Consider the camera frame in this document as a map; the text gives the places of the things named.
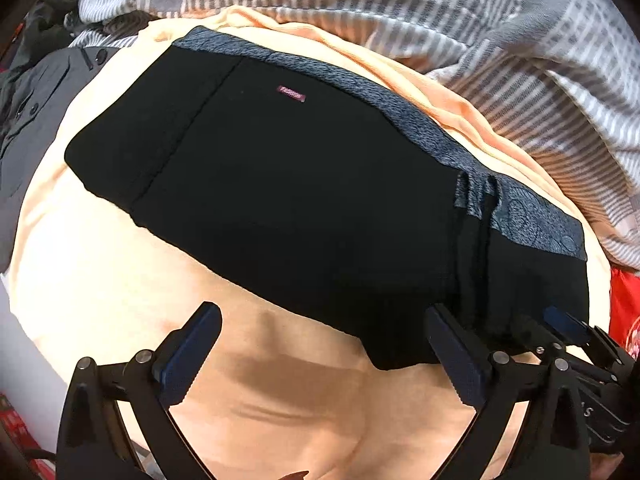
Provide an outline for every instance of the white surface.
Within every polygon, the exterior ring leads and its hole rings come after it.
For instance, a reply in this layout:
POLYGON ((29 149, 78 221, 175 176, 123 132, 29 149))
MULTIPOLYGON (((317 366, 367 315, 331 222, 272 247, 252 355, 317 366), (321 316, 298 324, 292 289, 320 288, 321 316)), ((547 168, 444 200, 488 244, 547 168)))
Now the white surface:
POLYGON ((66 384, 9 311, 4 276, 0 286, 0 392, 40 446, 55 452, 66 384))

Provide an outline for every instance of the blue gripper pad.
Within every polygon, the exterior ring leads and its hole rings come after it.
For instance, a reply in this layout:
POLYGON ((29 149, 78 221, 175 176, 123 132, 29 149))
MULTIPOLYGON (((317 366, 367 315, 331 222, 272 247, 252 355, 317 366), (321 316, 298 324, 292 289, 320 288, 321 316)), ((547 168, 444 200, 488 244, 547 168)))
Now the blue gripper pad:
POLYGON ((158 398, 165 408, 184 400, 221 330, 219 307, 205 302, 160 344, 152 374, 160 385, 158 398))
POLYGON ((460 400, 479 410, 486 400, 486 385, 492 373, 488 349, 468 337, 443 307, 428 308, 425 325, 427 339, 460 400))
POLYGON ((545 323, 558 332, 569 344, 582 346, 589 342, 588 330, 574 316, 554 306, 548 306, 542 316, 545 323))

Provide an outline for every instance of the silver bolt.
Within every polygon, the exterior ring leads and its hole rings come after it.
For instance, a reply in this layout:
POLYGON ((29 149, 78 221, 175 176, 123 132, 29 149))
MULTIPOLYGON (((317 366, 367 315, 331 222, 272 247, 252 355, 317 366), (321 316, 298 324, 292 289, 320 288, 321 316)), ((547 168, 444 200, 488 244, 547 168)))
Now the silver bolt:
POLYGON ((91 364, 90 357, 83 357, 78 361, 78 370, 86 370, 91 364))
POLYGON ((494 352, 494 361, 499 365, 505 365, 509 362, 509 355, 501 351, 494 352))
POLYGON ((556 368, 561 372, 569 369, 569 363, 560 357, 556 359, 554 363, 556 364, 556 368))
POLYGON ((140 364, 148 363, 152 357, 151 350, 141 350, 136 354, 136 361, 140 364))

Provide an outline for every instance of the black cable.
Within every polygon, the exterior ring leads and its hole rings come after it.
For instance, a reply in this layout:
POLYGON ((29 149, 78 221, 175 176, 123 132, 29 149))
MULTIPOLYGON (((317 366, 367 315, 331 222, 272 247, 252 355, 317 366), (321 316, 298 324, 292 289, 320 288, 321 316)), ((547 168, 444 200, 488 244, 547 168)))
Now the black cable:
POLYGON ((40 459, 56 463, 56 454, 44 449, 25 449, 22 453, 28 460, 40 459))

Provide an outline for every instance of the gray garment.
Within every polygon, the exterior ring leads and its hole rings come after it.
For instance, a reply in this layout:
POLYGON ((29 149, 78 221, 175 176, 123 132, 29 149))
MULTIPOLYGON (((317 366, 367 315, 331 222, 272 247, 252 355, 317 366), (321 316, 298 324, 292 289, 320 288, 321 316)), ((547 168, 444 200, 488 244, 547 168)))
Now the gray garment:
POLYGON ((64 48, 0 77, 0 272, 14 251, 22 201, 74 97, 116 48, 64 48))
POLYGON ((456 206, 481 219, 485 194, 495 195, 493 229, 514 243, 586 260, 584 232, 577 219, 514 178, 486 168, 429 116, 391 90, 343 68, 276 52, 205 27, 194 28, 174 45, 268 62, 312 76, 363 100, 379 109, 393 126, 439 163, 461 170, 456 186, 456 206))
POLYGON ((468 99, 545 168, 611 259, 640 269, 640 44, 611 0, 80 0, 95 26, 74 44, 131 44, 146 26, 134 10, 233 4, 316 25, 468 99))

